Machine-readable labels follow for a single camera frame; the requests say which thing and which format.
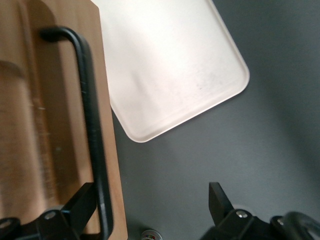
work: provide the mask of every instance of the white plastic tray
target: white plastic tray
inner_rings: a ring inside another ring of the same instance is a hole
[[[93,0],[111,106],[146,142],[240,93],[249,71],[210,0]]]

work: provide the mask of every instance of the black metal handle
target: black metal handle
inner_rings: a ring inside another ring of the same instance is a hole
[[[92,174],[96,189],[101,231],[99,239],[106,240],[113,230],[114,223],[90,47],[83,36],[67,27],[45,28],[40,31],[40,35],[49,42],[68,39],[75,50]]]

